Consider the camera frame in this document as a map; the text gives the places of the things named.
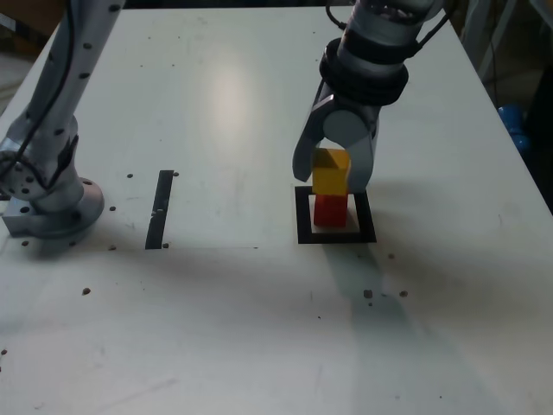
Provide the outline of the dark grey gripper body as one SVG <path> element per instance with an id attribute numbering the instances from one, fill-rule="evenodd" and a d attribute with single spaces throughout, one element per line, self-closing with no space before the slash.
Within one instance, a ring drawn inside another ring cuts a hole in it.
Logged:
<path id="1" fill-rule="evenodd" d="M 337 111 L 347 111 L 360 117 L 366 125 L 377 125 L 380 113 L 379 106 L 364 105 L 343 94 L 337 93 L 325 80 L 321 80 L 311 112 L 325 119 Z"/>

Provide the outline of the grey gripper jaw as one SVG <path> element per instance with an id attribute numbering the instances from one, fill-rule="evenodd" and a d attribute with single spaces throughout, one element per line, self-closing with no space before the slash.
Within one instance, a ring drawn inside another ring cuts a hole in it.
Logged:
<path id="1" fill-rule="evenodd" d="M 326 97 L 312 107 L 293 154 L 295 179 L 306 182 L 311 176 L 315 148 L 325 137 L 324 121 L 334 109 L 334 97 Z"/>
<path id="2" fill-rule="evenodd" d="M 340 145 L 350 159 L 347 185 L 350 190 L 365 190 L 372 176 L 378 122 L 369 124 L 350 111 L 330 113 L 324 120 L 325 138 Z"/>

